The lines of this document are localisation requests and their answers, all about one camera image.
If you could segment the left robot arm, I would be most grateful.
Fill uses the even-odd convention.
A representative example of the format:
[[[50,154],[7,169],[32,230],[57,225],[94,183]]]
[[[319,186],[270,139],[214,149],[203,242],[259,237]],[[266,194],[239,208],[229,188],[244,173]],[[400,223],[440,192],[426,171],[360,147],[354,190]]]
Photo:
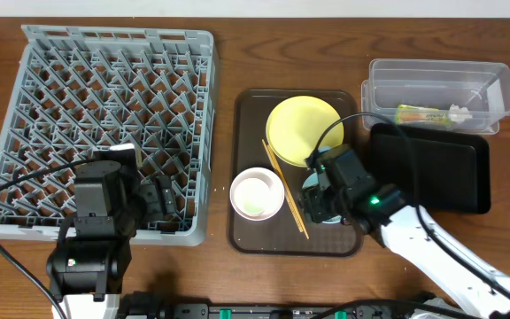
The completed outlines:
[[[130,241],[145,222],[176,210],[171,180],[141,183],[135,165],[100,160],[80,166],[74,182],[76,212],[60,228],[47,261],[57,318],[167,318],[149,292],[121,294],[132,260]]]

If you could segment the light blue bowl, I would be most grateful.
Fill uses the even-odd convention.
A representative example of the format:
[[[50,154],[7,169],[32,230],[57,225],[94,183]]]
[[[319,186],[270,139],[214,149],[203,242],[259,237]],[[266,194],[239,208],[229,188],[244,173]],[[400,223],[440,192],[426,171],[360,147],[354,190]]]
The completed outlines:
[[[310,188],[316,186],[318,184],[318,176],[316,173],[312,173],[309,175],[305,181],[303,182],[302,189]],[[323,221],[322,224],[336,224],[342,220],[340,215],[334,216],[326,221]]]

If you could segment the white tissue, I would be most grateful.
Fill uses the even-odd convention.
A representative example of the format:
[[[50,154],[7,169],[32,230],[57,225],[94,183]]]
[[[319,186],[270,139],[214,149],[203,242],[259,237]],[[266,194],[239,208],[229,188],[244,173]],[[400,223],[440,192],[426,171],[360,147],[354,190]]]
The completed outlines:
[[[447,114],[447,119],[455,124],[461,124],[467,120],[471,120],[473,115],[466,107],[451,105]]]

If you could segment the pink-rimmed white bowl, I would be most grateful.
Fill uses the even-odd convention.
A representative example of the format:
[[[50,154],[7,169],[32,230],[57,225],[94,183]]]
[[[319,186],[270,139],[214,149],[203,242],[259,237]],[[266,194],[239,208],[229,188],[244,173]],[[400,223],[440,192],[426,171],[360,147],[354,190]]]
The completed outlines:
[[[253,222],[276,215],[284,200],[285,189],[280,177],[263,167],[245,169],[229,188],[229,201],[235,213]]]

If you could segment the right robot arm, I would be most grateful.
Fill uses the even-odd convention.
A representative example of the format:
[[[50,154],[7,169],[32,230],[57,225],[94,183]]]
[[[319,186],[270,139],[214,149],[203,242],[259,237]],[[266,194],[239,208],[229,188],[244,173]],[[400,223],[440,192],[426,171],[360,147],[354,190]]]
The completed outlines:
[[[510,276],[467,249],[426,209],[413,206],[397,186],[363,180],[339,189],[316,184],[302,190],[301,204],[316,220],[341,216],[411,262],[466,315],[510,318]]]

